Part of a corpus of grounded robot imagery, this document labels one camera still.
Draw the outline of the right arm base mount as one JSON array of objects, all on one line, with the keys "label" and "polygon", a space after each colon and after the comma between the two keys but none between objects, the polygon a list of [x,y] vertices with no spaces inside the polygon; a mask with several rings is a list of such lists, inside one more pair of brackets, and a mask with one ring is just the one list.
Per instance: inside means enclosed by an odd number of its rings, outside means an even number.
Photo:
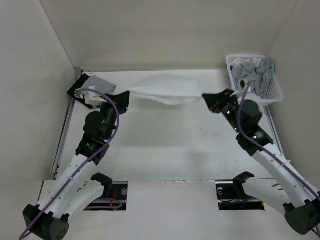
[{"label": "right arm base mount", "polygon": [[262,201],[249,196],[243,189],[243,184],[254,175],[243,172],[231,180],[217,180],[215,182],[218,209],[220,211],[264,211]]}]

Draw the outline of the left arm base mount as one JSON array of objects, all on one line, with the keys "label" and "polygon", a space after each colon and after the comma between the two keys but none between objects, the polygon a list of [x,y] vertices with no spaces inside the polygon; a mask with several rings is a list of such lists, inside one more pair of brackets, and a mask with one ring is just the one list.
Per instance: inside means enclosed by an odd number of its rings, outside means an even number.
[{"label": "left arm base mount", "polygon": [[91,180],[99,182],[103,193],[84,210],[85,211],[126,211],[129,183],[127,181],[114,182],[110,177],[96,173]]}]

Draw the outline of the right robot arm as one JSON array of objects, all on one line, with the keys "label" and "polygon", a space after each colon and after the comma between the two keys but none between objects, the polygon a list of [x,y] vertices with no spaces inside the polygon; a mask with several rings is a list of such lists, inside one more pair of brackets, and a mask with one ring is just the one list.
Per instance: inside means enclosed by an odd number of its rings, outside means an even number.
[{"label": "right robot arm", "polygon": [[274,185],[262,183],[254,174],[245,171],[233,179],[233,194],[266,203],[300,235],[314,232],[320,224],[320,190],[291,165],[260,127],[262,113],[258,104],[250,99],[239,100],[231,89],[204,93],[202,97],[210,112],[223,114],[237,133],[239,146],[276,181]]}]

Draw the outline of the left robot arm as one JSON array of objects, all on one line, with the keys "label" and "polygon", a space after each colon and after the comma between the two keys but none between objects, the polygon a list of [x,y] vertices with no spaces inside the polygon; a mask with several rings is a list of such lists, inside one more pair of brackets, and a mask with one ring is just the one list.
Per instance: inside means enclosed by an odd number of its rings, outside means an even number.
[{"label": "left robot arm", "polygon": [[62,240],[80,212],[94,200],[112,195],[113,180],[97,172],[97,167],[119,130],[120,115],[128,110],[130,92],[109,95],[81,88],[77,93],[87,104],[97,96],[94,105],[98,110],[86,116],[82,139],[53,188],[36,205],[29,204],[23,210],[26,229],[21,240],[30,234],[42,240]]}]

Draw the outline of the white tank top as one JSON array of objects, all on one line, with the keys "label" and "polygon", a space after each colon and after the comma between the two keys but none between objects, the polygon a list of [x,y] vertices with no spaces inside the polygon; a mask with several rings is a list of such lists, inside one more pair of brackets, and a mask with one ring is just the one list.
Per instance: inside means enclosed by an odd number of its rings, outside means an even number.
[{"label": "white tank top", "polygon": [[168,106],[197,103],[203,95],[196,80],[168,73],[147,77],[128,91],[137,98]]}]

